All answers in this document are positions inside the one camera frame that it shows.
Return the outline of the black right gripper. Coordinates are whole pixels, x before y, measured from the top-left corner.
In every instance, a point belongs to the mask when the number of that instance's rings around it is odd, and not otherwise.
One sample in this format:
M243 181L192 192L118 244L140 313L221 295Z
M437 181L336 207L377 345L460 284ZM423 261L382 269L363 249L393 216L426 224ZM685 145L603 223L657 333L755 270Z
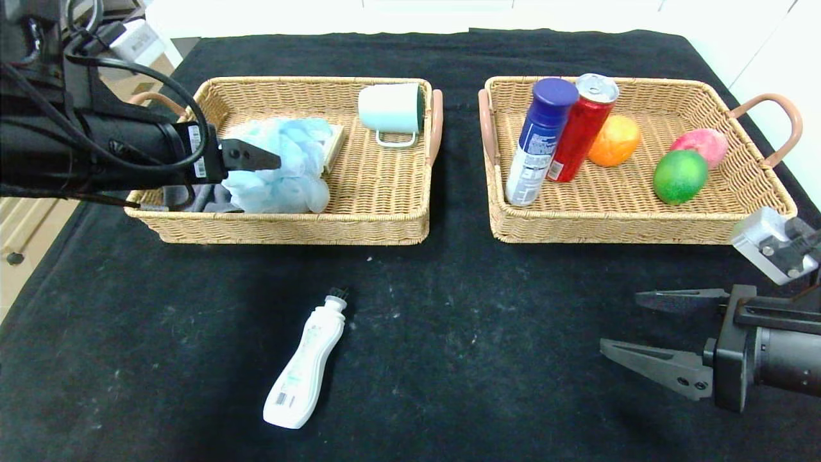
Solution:
M713 349L713 369L696 353L599 340L607 359L688 400L713 396L715 404L742 413L750 389L763 385L809 397L820 394L819 286L795 296L761 296L757 287L733 286L645 291L639 306L681 315L723 313Z

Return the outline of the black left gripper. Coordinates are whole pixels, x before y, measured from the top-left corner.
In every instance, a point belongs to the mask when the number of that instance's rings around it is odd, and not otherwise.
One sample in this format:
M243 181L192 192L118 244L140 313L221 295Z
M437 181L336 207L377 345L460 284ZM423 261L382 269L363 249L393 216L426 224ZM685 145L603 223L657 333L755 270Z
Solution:
M217 182L228 171L276 170L275 153L240 139L221 140L214 126L146 119L95 117L95 182L99 186L182 186Z

